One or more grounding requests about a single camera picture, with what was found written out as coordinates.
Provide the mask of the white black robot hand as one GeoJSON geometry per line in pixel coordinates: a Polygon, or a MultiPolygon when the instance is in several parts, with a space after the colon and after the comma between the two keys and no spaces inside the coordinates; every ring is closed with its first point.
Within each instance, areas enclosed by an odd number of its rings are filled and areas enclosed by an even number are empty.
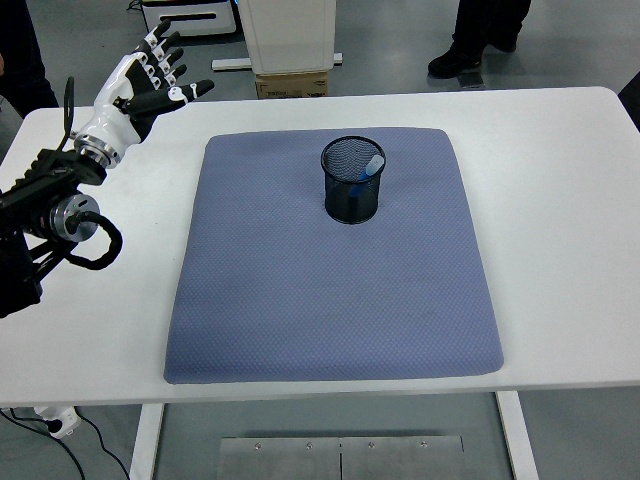
{"type": "Polygon", "coordinates": [[[181,85],[186,72],[176,45],[180,33],[169,33],[164,20],[122,57],[94,100],[94,115],[77,132],[77,149],[101,150],[110,159],[122,157],[132,145],[142,143],[155,119],[176,111],[214,88],[211,80],[181,85]]]}

